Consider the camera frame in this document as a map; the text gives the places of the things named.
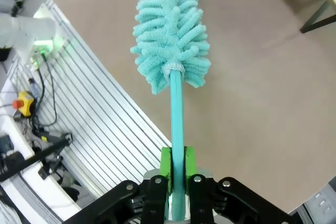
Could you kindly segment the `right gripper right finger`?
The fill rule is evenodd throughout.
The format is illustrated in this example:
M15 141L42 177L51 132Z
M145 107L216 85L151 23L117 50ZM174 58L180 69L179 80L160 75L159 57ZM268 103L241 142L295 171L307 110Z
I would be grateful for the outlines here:
M196 167L192 147L185 148L186 190L191 223L214 223L214 213L232 223L291 223L291 216L232 177L215 181Z

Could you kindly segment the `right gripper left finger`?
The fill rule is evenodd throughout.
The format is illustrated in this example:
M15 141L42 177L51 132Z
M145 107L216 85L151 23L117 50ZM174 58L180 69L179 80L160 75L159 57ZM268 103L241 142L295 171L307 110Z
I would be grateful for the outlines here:
M171 158L171 148L162 148L160 169L148 171L142 183L122 181L65 223L164 223L172 189Z

